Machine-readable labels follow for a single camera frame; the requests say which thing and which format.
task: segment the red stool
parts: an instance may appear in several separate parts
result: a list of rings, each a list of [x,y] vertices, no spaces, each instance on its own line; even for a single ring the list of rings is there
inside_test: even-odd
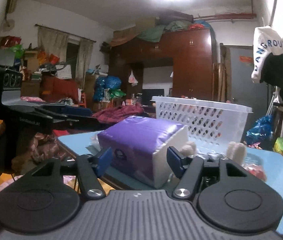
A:
[[[81,95],[80,102],[79,102],[78,106],[87,108],[86,94],[84,92],[82,92],[82,95]]]

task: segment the maroon clothing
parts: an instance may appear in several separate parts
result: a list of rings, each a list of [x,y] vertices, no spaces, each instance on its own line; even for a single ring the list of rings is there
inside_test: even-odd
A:
[[[117,106],[107,108],[93,114],[92,117],[96,117],[100,123],[118,123],[128,116],[140,115],[144,112],[144,109],[139,103],[133,106]]]

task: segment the red pipe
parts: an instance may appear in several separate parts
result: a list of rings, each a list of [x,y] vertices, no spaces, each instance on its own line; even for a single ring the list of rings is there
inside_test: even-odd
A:
[[[255,13],[229,13],[229,14],[217,14],[217,15],[209,15],[209,16],[200,16],[194,18],[194,20],[205,20],[205,21],[213,21],[213,20],[252,20],[257,18]]]

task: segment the wooden wardrobe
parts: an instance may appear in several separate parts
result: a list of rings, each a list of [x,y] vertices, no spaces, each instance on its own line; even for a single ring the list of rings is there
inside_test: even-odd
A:
[[[210,29],[193,29],[165,33],[160,42],[153,43],[134,38],[113,47],[109,59],[109,75],[122,80],[121,89],[129,98],[132,93],[142,92],[143,65],[145,62],[173,63],[173,97],[194,97],[214,100],[217,62],[216,40]],[[132,87],[128,83],[131,70],[138,80]]]

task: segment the tissue box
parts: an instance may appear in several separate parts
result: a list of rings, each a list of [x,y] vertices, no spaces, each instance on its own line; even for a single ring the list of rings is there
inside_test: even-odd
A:
[[[164,119],[130,116],[99,133],[98,141],[101,148],[112,148],[114,168],[160,188],[172,172],[167,148],[180,150],[188,141],[188,128]]]

